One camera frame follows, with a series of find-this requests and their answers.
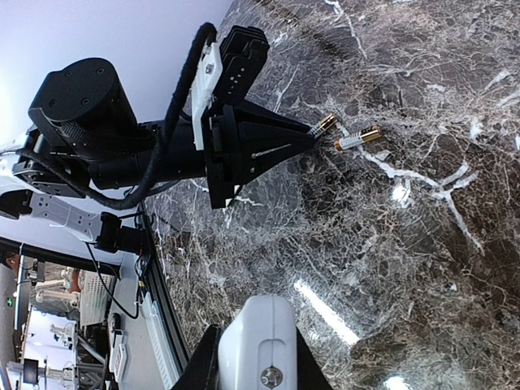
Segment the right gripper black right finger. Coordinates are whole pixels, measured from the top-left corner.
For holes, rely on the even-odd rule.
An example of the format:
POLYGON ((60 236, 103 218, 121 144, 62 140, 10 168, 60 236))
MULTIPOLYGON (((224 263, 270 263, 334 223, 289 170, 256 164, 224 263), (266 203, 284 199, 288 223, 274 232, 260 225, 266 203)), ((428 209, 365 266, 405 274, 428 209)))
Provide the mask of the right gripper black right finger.
POLYGON ((297 389, 332 390, 299 329, 297 329, 297 389))

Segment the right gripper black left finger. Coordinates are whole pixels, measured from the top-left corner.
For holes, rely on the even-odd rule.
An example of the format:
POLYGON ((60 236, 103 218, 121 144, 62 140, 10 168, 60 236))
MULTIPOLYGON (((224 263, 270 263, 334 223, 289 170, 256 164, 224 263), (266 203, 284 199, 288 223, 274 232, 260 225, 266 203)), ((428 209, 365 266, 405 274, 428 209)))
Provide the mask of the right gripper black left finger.
POLYGON ((215 390, 219 388, 218 348, 223 330, 210 325, 199 341, 188 365, 172 390, 215 390))

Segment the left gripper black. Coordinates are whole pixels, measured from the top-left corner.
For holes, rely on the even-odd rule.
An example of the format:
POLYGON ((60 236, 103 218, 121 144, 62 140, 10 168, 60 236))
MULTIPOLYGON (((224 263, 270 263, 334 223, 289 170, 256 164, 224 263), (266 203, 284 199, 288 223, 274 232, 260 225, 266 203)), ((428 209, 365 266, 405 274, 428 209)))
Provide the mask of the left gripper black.
POLYGON ((202 115, 206 181, 212 209, 222 209, 248 184, 279 163, 314 147, 310 127, 244 100, 202 115), (259 140, 258 134, 268 139, 259 140), (289 140, 273 139, 288 136, 289 140))

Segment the white remote control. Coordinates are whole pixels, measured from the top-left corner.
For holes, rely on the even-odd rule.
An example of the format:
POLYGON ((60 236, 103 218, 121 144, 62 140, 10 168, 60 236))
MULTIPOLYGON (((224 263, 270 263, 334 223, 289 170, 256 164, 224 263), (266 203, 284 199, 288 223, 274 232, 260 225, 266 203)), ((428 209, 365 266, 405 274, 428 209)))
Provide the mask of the white remote control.
POLYGON ((283 297, 250 297, 218 347, 221 389, 296 389, 297 328, 283 297))

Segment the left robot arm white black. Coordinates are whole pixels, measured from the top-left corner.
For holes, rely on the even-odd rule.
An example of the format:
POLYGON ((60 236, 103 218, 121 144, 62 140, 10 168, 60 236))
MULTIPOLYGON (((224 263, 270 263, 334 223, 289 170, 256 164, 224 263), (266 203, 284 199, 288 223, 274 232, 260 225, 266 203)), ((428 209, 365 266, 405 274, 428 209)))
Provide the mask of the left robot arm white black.
POLYGON ((1 215, 43 219, 108 253, 138 254, 131 210, 159 184, 205 178, 227 207, 249 182, 311 149, 318 132, 245 99, 257 67, 196 61, 162 120, 138 123, 112 64, 87 58, 51 72, 29 109, 25 142, 1 183, 1 215))

